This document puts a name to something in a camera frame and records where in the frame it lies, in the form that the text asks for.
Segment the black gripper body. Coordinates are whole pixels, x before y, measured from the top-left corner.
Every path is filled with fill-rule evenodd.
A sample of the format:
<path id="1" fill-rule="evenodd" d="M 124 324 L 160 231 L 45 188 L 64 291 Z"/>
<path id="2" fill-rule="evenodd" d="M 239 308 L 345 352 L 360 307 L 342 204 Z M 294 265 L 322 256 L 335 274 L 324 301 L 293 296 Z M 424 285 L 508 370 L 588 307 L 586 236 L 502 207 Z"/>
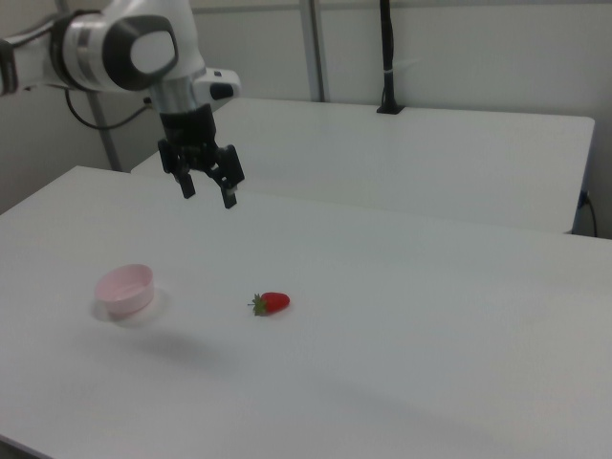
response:
<path id="1" fill-rule="evenodd" d="M 221 147 L 215 140 L 216 125 L 212 110 L 206 104 L 183 114 L 161 114 L 165 137 L 158 142 L 164 172 L 178 176 L 191 170 L 205 172 L 220 166 L 238 185 L 244 171 L 233 145 Z"/>

